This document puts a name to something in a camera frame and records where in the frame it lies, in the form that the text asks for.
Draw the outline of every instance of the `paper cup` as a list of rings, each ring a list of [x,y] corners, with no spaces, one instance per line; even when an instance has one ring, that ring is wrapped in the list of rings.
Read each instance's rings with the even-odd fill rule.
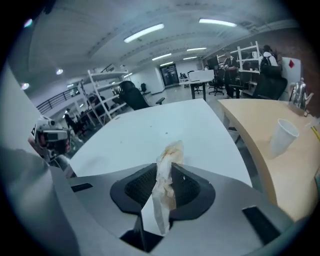
[[[270,141],[273,156],[283,154],[289,145],[299,136],[299,130],[288,120],[278,119],[278,125]]]

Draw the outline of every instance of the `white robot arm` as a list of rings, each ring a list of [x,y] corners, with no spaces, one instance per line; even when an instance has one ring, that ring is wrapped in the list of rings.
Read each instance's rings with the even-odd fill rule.
[[[31,131],[29,142],[34,148],[45,149],[50,160],[70,150],[70,131],[56,121],[41,116]]]

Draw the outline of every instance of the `fluorescent light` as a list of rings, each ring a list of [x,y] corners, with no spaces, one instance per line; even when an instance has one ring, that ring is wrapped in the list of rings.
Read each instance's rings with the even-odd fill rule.
[[[199,23],[209,23],[209,24],[218,24],[218,25],[225,25],[229,27],[236,27],[237,24],[231,23],[231,22],[226,22],[222,20],[216,20],[216,19],[208,19],[208,18],[201,18],[199,20]]]
[[[132,75],[132,73],[126,74],[123,78],[127,78],[128,76],[131,76],[131,75]]]
[[[30,18],[24,23],[23,27],[24,28],[29,27],[31,24],[32,24],[32,19]]]
[[[197,56],[195,57],[188,57],[188,58],[184,58],[183,60],[190,60],[190,59],[195,59],[195,58],[198,58]]]
[[[63,69],[58,69],[55,73],[57,74],[57,75],[61,75],[62,73],[63,73]]]
[[[142,37],[142,36],[144,36],[144,35],[146,35],[146,34],[149,34],[149,33],[151,33],[151,32],[154,32],[154,31],[163,29],[164,27],[165,27],[165,26],[164,26],[162,23],[161,23],[161,24],[158,24],[158,25],[155,25],[155,26],[148,27],[148,28],[146,28],[146,29],[144,29],[144,30],[141,30],[141,31],[138,32],[138,33],[135,33],[135,34],[127,37],[126,39],[124,39],[124,41],[125,41],[126,43],[130,43],[131,41],[133,41],[133,40],[135,40],[135,39],[137,39],[137,38],[139,38],[139,37]]]
[[[161,56],[159,56],[159,57],[155,57],[155,58],[153,58],[152,60],[153,61],[156,61],[156,60],[159,60],[159,59],[161,59],[161,58],[164,58],[164,57],[167,57],[167,56],[170,56],[171,55],[171,53],[168,53],[168,54],[165,54],[165,55],[161,55]]]
[[[171,61],[171,62],[167,62],[167,63],[161,64],[161,65],[160,65],[160,67],[162,67],[162,66],[166,66],[166,65],[169,65],[169,64],[172,64],[172,63],[174,63],[174,62],[173,62],[173,61]]]
[[[198,51],[198,50],[205,50],[207,49],[207,47],[202,47],[202,48],[192,48],[192,49],[187,49],[186,51],[189,52],[189,51]]]
[[[26,90],[29,88],[29,84],[27,82],[24,82],[22,85],[21,85],[21,90]]]

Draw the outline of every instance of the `red sign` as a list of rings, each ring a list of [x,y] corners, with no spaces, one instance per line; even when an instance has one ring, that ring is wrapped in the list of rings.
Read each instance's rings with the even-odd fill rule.
[[[290,67],[290,68],[293,68],[293,67],[294,67],[294,65],[295,65],[295,64],[294,64],[294,62],[292,61],[292,59],[290,59],[289,67]]]

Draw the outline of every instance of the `crumpled paper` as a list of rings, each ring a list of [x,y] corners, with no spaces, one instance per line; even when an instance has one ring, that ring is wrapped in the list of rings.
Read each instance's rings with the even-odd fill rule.
[[[152,189],[154,218],[162,235],[170,228],[169,214],[176,208],[175,192],[171,187],[171,164],[183,164],[184,145],[182,140],[168,145],[156,160],[156,183]]]

